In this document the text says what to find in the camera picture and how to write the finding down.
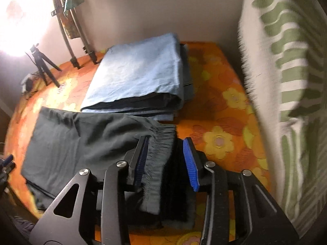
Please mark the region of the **dark grey pants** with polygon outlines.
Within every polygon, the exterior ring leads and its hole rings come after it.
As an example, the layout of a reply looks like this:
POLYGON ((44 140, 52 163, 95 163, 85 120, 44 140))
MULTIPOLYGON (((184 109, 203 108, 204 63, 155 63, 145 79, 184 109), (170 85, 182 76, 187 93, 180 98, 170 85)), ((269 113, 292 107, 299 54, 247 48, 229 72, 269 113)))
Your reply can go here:
POLYGON ((196 198, 175 126, 121 113, 41 108, 21 171, 37 209, 46 210, 82 168, 102 180, 143 136, 149 148, 142 190, 127 199, 130 223, 191 229, 196 198))

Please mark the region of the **orange floral bed sheet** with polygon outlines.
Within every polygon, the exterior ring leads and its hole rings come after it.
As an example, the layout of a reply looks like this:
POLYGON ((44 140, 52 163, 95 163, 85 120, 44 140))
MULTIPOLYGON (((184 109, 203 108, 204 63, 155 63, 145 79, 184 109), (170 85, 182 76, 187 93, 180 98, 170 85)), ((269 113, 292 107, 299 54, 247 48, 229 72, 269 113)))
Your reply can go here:
MULTIPOLYGON (((189 42, 187 46, 195 95, 174 119, 178 137, 191 137, 197 149, 228 170, 253 171, 269 187, 258 122, 238 76, 214 43, 189 42)), ((43 214, 21 175, 28 144, 42 107, 80 110, 97 66, 86 56, 79 62, 81 69, 69 62, 61 64, 55 73, 60 87, 37 80, 33 96, 20 100, 7 130, 4 151, 14 156, 17 166, 9 177, 1 208, 22 236, 43 214)))

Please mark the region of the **white charger adapter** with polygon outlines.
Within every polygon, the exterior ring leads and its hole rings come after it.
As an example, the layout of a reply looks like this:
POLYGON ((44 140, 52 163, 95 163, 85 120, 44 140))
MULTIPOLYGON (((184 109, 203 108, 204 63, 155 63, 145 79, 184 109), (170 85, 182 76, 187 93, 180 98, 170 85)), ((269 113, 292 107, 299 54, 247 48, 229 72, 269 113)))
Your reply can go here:
POLYGON ((27 76, 25 76, 24 79, 22 79, 20 85, 21 93, 23 95, 31 92, 31 90, 33 89, 33 75, 29 73, 27 76))

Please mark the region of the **folded light blue cloth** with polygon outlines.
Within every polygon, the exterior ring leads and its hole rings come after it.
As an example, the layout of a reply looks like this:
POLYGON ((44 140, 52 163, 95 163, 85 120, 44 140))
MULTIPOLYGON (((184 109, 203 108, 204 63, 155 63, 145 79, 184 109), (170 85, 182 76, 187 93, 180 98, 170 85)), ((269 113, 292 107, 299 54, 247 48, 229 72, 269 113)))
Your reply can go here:
POLYGON ((87 89, 81 112, 173 121, 194 95, 187 53, 187 45, 175 33, 109 48, 87 89))

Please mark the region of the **small black tripod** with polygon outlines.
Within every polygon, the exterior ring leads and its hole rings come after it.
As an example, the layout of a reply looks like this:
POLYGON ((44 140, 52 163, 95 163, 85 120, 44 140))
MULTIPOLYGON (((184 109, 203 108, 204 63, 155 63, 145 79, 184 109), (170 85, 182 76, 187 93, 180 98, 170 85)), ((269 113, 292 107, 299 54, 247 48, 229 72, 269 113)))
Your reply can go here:
POLYGON ((60 88, 60 83, 57 81, 57 79, 54 77, 50 69, 48 68, 46 62, 52 67, 55 68, 57 71, 62 72, 62 69, 58 67, 56 64, 54 64, 43 52, 41 52, 37 45, 33 45, 30 48, 30 52, 32 53, 32 57, 34 58, 34 63, 39 71, 40 77, 44 81, 45 85, 48 86, 47 79, 45 78, 45 74, 51 79, 51 81, 54 83, 54 85, 58 88, 60 88))

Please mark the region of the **green striped white pillow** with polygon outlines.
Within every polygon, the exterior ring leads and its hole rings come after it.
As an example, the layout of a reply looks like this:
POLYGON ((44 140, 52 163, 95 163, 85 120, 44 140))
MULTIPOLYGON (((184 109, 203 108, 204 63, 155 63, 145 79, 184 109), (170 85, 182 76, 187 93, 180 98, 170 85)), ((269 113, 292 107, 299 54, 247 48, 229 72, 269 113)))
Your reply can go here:
POLYGON ((275 197, 303 236, 326 205, 326 10, 244 0, 238 38, 275 197))

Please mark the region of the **orange patterned hanging cloth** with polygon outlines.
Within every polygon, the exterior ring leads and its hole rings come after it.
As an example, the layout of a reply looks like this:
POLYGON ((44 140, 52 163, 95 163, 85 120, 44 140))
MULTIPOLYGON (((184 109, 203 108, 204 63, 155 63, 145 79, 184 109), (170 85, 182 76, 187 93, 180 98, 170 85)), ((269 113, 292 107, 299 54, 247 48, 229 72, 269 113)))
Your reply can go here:
POLYGON ((60 15, 64 31, 69 39, 80 38, 79 32, 76 28, 71 13, 69 12, 66 16, 63 12, 60 15))

